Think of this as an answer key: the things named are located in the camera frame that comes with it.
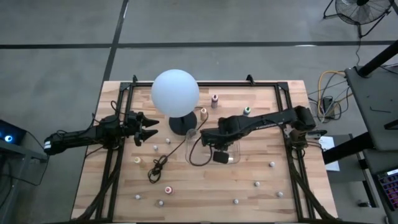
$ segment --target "black fan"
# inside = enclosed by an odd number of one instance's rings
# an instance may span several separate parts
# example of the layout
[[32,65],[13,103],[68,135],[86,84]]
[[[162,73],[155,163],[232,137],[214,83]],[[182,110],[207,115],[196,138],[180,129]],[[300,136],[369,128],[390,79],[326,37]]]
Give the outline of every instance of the black fan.
[[[390,8],[393,3],[391,0],[335,0],[336,14],[326,16],[326,11],[334,0],[331,0],[328,7],[323,13],[323,18],[338,16],[340,19],[348,24],[358,26],[359,38],[368,35],[373,28],[390,13]],[[362,35],[361,25],[369,24],[370,22],[378,20],[367,33]]]

